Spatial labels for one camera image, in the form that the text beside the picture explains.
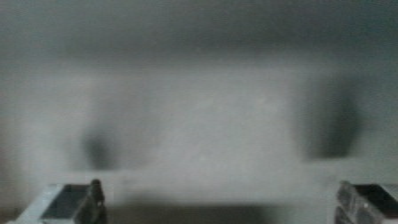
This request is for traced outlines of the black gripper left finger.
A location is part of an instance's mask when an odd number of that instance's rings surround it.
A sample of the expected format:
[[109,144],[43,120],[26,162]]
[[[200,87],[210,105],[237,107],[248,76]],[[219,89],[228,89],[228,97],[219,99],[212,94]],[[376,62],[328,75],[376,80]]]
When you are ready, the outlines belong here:
[[102,181],[51,184],[8,224],[109,224]]

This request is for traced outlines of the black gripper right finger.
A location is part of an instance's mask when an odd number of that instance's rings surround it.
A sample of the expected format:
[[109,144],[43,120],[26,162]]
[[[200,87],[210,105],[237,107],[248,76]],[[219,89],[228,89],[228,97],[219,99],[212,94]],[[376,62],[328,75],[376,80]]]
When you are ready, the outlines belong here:
[[342,182],[335,224],[398,224],[398,184]]

